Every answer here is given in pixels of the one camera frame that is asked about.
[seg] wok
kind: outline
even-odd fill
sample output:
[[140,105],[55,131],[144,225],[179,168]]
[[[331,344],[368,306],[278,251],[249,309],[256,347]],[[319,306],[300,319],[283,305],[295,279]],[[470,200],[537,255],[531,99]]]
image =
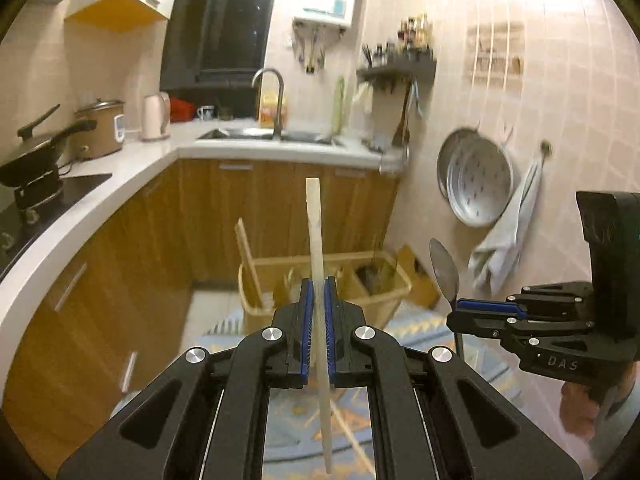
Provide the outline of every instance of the wok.
[[22,187],[36,178],[53,170],[65,149],[66,138],[78,132],[95,130],[96,121],[84,119],[76,121],[64,130],[33,136],[33,129],[55,112],[54,106],[33,123],[18,130],[22,138],[20,146],[9,152],[0,163],[0,184],[8,187]]

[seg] kitchen counter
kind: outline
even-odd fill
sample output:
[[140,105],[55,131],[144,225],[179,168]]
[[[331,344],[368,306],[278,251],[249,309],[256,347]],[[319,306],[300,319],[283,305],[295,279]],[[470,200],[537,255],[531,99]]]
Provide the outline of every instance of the kitchen counter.
[[[0,396],[22,334],[60,272],[100,226],[145,184],[178,158],[281,160],[377,170],[380,154],[360,141],[341,137],[343,146],[269,140],[197,140],[219,121],[172,124],[172,136],[153,142],[126,142],[112,155],[76,164],[68,176],[113,176],[65,212],[27,249],[0,282]],[[235,128],[255,121],[223,123]],[[400,171],[401,152],[384,156],[383,167]]]

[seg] pot lid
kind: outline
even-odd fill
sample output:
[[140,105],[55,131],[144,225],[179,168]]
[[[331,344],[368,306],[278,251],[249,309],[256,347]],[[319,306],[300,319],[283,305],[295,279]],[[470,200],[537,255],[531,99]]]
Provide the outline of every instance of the pot lid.
[[105,110],[107,108],[114,108],[116,106],[122,106],[124,101],[120,101],[119,99],[113,99],[111,101],[102,101],[101,99],[96,100],[95,103],[91,103],[90,105],[83,106],[82,108],[78,108],[75,111],[76,114],[86,113],[86,112],[95,112],[96,110]]
[[57,134],[57,132],[50,132],[46,134],[39,134],[31,139],[25,139],[18,146],[10,150],[5,154],[5,156],[1,159],[0,166],[4,166],[9,162],[13,162],[17,158],[21,158],[22,156],[27,155],[27,153],[31,153],[43,147],[45,144],[49,144],[51,139]]

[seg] window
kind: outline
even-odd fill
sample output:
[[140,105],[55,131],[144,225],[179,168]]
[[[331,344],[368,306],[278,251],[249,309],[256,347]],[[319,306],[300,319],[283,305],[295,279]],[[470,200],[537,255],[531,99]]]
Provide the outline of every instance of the window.
[[160,88],[196,106],[255,115],[254,73],[263,65],[273,0],[175,0]]

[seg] sink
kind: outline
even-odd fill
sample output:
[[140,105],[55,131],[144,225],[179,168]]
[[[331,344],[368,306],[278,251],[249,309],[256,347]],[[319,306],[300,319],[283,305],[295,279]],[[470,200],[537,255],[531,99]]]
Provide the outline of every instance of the sink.
[[324,144],[326,146],[342,146],[342,143],[331,136],[323,136],[315,132],[285,130],[282,133],[284,142],[305,142],[307,144]]
[[[216,128],[198,137],[198,140],[211,139],[273,140],[273,130],[271,128]],[[300,130],[284,130],[282,133],[282,141],[343,146],[340,141],[330,136],[322,136],[314,132],[304,132]]]
[[210,139],[241,139],[241,140],[271,140],[273,130],[270,128],[216,128],[207,132],[198,140]]

